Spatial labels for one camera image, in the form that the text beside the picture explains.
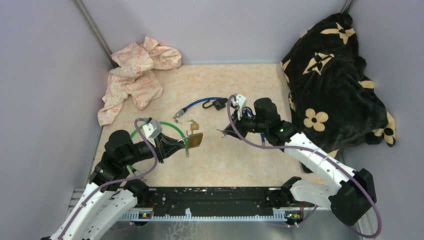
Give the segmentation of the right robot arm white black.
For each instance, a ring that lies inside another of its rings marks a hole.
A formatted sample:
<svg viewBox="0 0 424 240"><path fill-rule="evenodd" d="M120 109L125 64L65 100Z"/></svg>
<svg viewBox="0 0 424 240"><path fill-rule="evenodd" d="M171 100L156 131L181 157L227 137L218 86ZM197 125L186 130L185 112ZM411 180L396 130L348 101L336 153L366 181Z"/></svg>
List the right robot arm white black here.
<svg viewBox="0 0 424 240"><path fill-rule="evenodd" d="M334 159L291 122L282 120L270 98L255 101L255 115L245 112L246 101L241 94L229 96L229 126L225 134L253 147L257 144L247 140L247 134L262 134L269 145L259 145L260 149L279 149L324 181L324 184L318 184L293 177L281 193L284 204L295 206L298 202L308 202L326 208L347 226L353 226L369 210L374 210L378 224L382 223L376 206L373 175L368 170L355 170Z"/></svg>

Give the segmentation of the green cable lock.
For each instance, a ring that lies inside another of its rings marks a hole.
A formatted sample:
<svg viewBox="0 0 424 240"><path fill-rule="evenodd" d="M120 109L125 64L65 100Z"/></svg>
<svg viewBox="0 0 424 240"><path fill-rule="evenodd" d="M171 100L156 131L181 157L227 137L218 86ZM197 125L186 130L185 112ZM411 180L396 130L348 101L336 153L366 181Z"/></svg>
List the green cable lock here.
<svg viewBox="0 0 424 240"><path fill-rule="evenodd" d="M154 159L153 166L144 173L139 173L133 166L132 163L128 163L129 169L138 178L142 178L147 174L151 173L157 166L158 163L163 163L163 159L170 157L179 150L185 149L188 151L187 141L188 137L183 132L171 123L165 123L166 126L172 127L180 133L180 139L173 139L162 134L162 121L150 119L147 121L146 118L137 118L134 121L135 130L130 134L133 138L138 133L143 139L139 143L140 146L146 146L146 154L142 154L139 161L147 160L150 158Z"/></svg>

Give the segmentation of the large brass padlock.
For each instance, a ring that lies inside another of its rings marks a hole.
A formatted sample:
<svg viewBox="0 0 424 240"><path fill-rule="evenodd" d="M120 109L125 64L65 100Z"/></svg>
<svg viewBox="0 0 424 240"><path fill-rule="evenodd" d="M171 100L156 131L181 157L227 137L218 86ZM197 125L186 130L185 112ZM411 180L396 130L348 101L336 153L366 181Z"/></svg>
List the large brass padlock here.
<svg viewBox="0 0 424 240"><path fill-rule="evenodd" d="M182 138L186 148L192 149L197 148L201 145L204 134L202 132L193 133Z"/></svg>

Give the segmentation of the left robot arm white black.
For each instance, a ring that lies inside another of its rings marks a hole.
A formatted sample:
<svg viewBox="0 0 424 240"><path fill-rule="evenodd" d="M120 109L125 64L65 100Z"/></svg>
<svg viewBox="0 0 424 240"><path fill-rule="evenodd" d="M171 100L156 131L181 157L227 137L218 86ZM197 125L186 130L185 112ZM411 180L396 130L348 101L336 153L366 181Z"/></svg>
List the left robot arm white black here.
<svg viewBox="0 0 424 240"><path fill-rule="evenodd" d="M150 127L134 143L126 130L116 130L104 145L101 161L82 196L49 240L99 240L131 208L149 204L149 186L140 179L179 150L188 137L168 137Z"/></svg>

